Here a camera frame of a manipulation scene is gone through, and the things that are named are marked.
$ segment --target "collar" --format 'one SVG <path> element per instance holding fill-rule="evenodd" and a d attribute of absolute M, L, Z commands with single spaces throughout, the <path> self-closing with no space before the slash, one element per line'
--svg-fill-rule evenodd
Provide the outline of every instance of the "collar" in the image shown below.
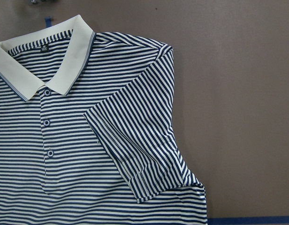
<path fill-rule="evenodd" d="M 57 33 L 73 30 L 63 62 L 48 82 L 44 83 L 17 62 L 7 51 L 19 45 L 38 41 L 48 43 L 48 38 Z M 57 25 L 30 34 L 0 42 L 0 76 L 24 101 L 31 99 L 40 87 L 46 86 L 59 94 L 67 95 L 82 72 L 91 50 L 96 33 L 80 15 L 76 15 Z"/>

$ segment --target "striped shirt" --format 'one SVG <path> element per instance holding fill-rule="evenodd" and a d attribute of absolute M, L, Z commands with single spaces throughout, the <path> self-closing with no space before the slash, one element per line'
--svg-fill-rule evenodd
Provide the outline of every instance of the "striped shirt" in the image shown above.
<path fill-rule="evenodd" d="M 0 42 L 0 225 L 206 224 L 173 97 L 173 47 L 80 15 Z"/>

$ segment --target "blue tape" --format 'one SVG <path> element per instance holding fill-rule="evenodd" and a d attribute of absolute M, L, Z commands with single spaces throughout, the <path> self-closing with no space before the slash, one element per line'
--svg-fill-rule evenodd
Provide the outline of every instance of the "blue tape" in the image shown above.
<path fill-rule="evenodd" d="M 289 224 L 289 216 L 285 216 L 285 217 L 208 218 L 208 224 L 209 225 Z"/>
<path fill-rule="evenodd" d="M 51 27 L 52 26 L 52 19 L 50 16 L 45 18 L 46 21 L 46 27 Z"/>

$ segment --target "shirt's front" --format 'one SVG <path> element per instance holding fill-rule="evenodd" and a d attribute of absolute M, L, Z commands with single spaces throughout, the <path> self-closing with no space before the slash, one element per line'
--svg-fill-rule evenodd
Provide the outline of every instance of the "shirt's front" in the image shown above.
<path fill-rule="evenodd" d="M 80 15 L 0 42 L 0 225 L 206 224 L 173 48 Z"/>

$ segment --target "short sleeve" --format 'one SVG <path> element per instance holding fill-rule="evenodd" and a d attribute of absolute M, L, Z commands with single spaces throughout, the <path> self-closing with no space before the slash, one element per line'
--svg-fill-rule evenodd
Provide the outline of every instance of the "short sleeve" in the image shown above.
<path fill-rule="evenodd" d="M 187 168 L 172 128 L 174 49 L 83 116 L 138 203 L 172 188 L 202 184 Z"/>

